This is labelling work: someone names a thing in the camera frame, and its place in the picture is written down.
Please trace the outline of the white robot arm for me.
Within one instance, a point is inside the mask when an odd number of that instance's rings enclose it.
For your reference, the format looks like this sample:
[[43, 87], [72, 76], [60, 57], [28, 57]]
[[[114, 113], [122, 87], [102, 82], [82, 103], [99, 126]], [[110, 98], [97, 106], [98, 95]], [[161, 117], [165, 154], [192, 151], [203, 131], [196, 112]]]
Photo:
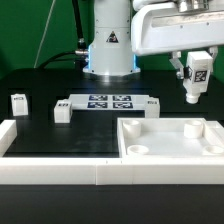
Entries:
[[105, 80], [138, 73], [138, 56], [224, 45], [224, 0], [94, 0], [83, 71]]

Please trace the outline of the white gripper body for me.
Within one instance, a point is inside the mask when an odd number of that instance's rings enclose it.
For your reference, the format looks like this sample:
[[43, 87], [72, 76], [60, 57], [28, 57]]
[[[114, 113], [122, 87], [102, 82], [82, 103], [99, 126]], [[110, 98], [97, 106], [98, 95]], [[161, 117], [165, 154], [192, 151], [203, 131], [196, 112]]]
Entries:
[[224, 45], [224, 0], [133, 0], [138, 56]]

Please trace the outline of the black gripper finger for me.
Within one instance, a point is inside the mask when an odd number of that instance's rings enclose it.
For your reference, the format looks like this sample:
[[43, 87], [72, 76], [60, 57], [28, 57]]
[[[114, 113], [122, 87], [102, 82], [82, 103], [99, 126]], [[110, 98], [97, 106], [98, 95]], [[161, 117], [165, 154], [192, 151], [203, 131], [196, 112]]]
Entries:
[[209, 48], [209, 54], [213, 59], [216, 59], [218, 55], [218, 47], [217, 46], [212, 46]]
[[181, 58], [180, 51], [171, 52], [170, 56], [169, 56], [169, 61], [176, 70], [177, 78], [183, 79], [184, 78], [184, 66], [181, 63], [180, 58]]

